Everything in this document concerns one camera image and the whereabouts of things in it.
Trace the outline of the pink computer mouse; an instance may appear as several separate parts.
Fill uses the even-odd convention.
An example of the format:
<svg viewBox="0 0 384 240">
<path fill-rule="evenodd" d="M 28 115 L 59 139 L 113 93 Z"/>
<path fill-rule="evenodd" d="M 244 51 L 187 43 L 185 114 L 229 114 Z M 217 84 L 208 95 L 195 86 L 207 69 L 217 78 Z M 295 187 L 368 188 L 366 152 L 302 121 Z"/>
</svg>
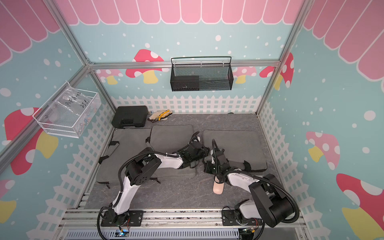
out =
<svg viewBox="0 0 384 240">
<path fill-rule="evenodd" d="M 217 195 L 221 195 L 224 191 L 224 183 L 220 183 L 217 176 L 214 177 L 213 192 Z"/>
</svg>

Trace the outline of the grey laptop bag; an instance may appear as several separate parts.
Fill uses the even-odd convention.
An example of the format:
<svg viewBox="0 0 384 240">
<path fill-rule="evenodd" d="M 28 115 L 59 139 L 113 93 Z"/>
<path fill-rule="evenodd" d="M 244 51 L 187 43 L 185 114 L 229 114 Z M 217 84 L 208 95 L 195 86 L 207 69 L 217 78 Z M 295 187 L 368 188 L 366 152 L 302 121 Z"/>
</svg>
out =
<svg viewBox="0 0 384 240">
<path fill-rule="evenodd" d="M 150 129 L 117 129 L 106 154 L 100 158 L 101 164 L 96 182 L 107 186 L 119 186 L 118 170 L 130 158 L 144 150 Z"/>
<path fill-rule="evenodd" d="M 203 132 L 205 147 L 212 148 L 216 141 L 220 150 L 224 150 L 225 162 L 231 167 L 246 172 L 263 172 L 268 169 L 267 158 L 261 141 L 254 131 L 220 131 Z"/>
<path fill-rule="evenodd" d="M 182 147 L 186 146 L 192 135 L 194 133 L 194 128 L 191 125 L 181 125 L 181 126 L 160 126 L 156 125 L 152 127 L 150 136 L 146 139 L 148 146 L 153 148 L 153 150 L 162 153 L 173 153 Z M 169 179 L 187 179 L 193 178 L 197 174 L 196 169 L 190 167 L 184 169 L 172 169 L 172 168 L 163 168 L 157 169 L 153 176 L 152 180 L 162 182 Z"/>
</svg>

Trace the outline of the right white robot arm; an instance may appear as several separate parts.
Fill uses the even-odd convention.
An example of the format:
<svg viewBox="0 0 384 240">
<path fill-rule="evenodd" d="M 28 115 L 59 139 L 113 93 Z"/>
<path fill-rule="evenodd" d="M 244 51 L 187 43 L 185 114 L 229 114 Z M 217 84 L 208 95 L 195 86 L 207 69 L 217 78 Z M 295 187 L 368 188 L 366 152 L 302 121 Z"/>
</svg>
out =
<svg viewBox="0 0 384 240">
<path fill-rule="evenodd" d="M 213 192 L 221 195 L 224 185 L 241 188 L 251 193 L 253 200 L 241 202 L 235 209 L 238 221 L 242 219 L 261 219 L 273 228 L 279 223 L 291 224 L 300 216 L 295 199 L 284 189 L 275 175 L 263 177 L 251 174 L 251 165 L 229 161 L 225 150 L 212 140 L 212 160 L 205 163 L 205 172 L 215 175 Z"/>
</svg>

